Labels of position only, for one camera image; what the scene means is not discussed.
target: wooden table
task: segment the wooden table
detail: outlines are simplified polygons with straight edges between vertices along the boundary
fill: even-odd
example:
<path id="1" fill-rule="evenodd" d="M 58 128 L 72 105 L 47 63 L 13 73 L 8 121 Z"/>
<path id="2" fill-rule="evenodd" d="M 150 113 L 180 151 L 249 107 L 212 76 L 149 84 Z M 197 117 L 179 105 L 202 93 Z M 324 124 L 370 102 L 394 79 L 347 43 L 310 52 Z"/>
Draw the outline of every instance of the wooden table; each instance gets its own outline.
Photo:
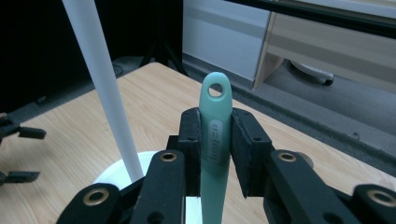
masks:
<path id="1" fill-rule="evenodd" d="M 180 114 L 198 106 L 201 84 L 152 63 L 121 77 L 119 86 L 139 151 L 162 150 L 178 134 Z M 250 111 L 275 148 L 302 151 L 324 181 L 350 194 L 354 186 L 374 183 L 396 190 L 396 178 L 300 133 L 236 101 Z M 26 123 L 43 128 L 45 140 L 7 137 L 0 146 L 0 170 L 40 171 L 37 181 L 0 188 L 1 223 L 54 223 L 71 199 L 120 159 L 96 91 L 58 106 Z M 223 223 L 266 223 L 262 198 L 242 197 L 233 164 Z"/>

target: white plastic rod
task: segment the white plastic rod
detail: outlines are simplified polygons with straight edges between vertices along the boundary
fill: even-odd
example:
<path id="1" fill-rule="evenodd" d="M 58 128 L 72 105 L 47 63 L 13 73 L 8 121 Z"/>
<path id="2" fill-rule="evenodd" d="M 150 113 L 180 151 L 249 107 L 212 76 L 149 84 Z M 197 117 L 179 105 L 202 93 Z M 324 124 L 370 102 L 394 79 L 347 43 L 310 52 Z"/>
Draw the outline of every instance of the white plastic rod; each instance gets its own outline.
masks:
<path id="1" fill-rule="evenodd" d="M 63 0 L 132 183 L 143 177 L 105 36 L 93 0 Z"/>

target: teal handle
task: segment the teal handle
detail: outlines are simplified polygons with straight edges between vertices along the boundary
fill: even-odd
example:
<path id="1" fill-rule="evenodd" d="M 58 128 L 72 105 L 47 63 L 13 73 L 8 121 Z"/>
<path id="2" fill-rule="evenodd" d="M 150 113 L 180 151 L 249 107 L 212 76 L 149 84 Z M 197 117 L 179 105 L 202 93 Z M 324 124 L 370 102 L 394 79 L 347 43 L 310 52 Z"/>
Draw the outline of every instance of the teal handle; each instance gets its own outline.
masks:
<path id="1" fill-rule="evenodd" d="M 220 96 L 209 93 L 212 85 L 222 88 Z M 233 96 L 230 80 L 211 73 L 203 81 L 201 114 L 201 204 L 203 223 L 221 223 L 230 166 L 231 114 Z"/>

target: hanging hole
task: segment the hanging hole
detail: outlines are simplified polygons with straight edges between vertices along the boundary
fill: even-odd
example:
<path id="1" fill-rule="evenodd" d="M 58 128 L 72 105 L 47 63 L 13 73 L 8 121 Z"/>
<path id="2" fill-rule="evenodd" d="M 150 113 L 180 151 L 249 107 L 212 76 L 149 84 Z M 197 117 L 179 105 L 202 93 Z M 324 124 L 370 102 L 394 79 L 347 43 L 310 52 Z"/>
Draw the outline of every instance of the hanging hole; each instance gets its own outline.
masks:
<path id="1" fill-rule="evenodd" d="M 152 212 L 148 215 L 148 223 L 149 224 L 161 224 L 165 217 L 161 212 Z"/>
<path id="2" fill-rule="evenodd" d="M 282 161 L 296 161 L 297 158 L 293 155 L 291 155 L 290 153 L 287 152 L 282 152 L 278 155 L 278 157 L 282 160 Z"/>
<path id="3" fill-rule="evenodd" d="M 210 85 L 209 94 L 213 97 L 220 97 L 223 93 L 222 86 L 219 83 Z"/>
<path id="4" fill-rule="evenodd" d="M 343 224 L 343 219 L 333 213 L 325 213 L 323 218 L 331 224 Z"/>
<path id="5" fill-rule="evenodd" d="M 83 202 L 87 206 L 94 206 L 97 204 L 101 204 L 108 198 L 107 189 L 92 189 L 90 190 L 83 199 Z"/>
<path id="6" fill-rule="evenodd" d="M 386 207 L 396 207 L 396 198 L 384 191 L 370 189 L 367 191 L 367 195 L 376 203 L 382 204 Z"/>
<path id="7" fill-rule="evenodd" d="M 177 155 L 175 153 L 165 153 L 161 156 L 161 160 L 163 161 L 174 161 Z"/>

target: black mechanical part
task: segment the black mechanical part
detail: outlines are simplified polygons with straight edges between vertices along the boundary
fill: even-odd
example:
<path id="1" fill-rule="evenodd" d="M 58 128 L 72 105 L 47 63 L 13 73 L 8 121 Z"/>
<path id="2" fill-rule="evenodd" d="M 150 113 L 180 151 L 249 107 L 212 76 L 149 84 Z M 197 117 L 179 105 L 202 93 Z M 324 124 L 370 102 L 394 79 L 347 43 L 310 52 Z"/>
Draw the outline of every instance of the black mechanical part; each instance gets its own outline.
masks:
<path id="1" fill-rule="evenodd" d="M 292 223 L 359 223 L 300 154 L 274 151 L 267 171 Z"/>
<path id="2" fill-rule="evenodd" d="M 151 159 L 129 223 L 184 223 L 185 202 L 184 155 L 160 151 Z"/>
<path id="3" fill-rule="evenodd" d="M 8 175 L 0 172 L 0 186 L 3 184 L 30 183 L 37 180 L 39 175 L 40 172 L 13 171 L 8 172 Z"/>
<path id="4" fill-rule="evenodd" d="M 350 209 L 361 223 L 396 223 L 396 192 L 377 185 L 354 189 Z"/>
<path id="5" fill-rule="evenodd" d="M 57 223 L 118 223 L 120 214 L 119 189 L 110 184 L 93 184 L 73 198 Z"/>
<path id="6" fill-rule="evenodd" d="M 20 133 L 19 137 L 44 139 L 46 131 L 37 128 L 21 127 L 14 123 L 8 116 L 0 117 L 0 140 L 14 133 Z"/>
<path id="7" fill-rule="evenodd" d="M 254 116 L 242 109 L 232 113 L 231 155 L 244 197 L 264 195 L 264 162 L 274 151 L 272 141 Z"/>
<path id="8" fill-rule="evenodd" d="M 269 223 L 396 223 L 396 192 L 362 185 L 349 196 L 328 187 L 309 157 L 275 150 L 259 122 L 245 110 L 233 110 L 232 133 L 231 152 L 242 193 L 264 198 Z M 120 200 L 106 207 L 116 214 L 115 221 L 93 217 L 85 223 L 184 223 L 186 192 L 199 195 L 200 134 L 199 109 L 186 110 L 179 135 L 170 136 L 167 149 L 154 155 L 146 177 L 123 189 Z M 87 192 L 70 204 L 83 201 Z M 75 210 L 87 206 L 73 209 L 70 204 L 61 217 L 85 214 Z M 96 206 L 93 213 L 102 210 Z"/>
<path id="9" fill-rule="evenodd" d="M 201 186 L 201 117 L 197 107 L 181 114 L 177 147 L 185 157 L 186 195 L 200 196 Z"/>

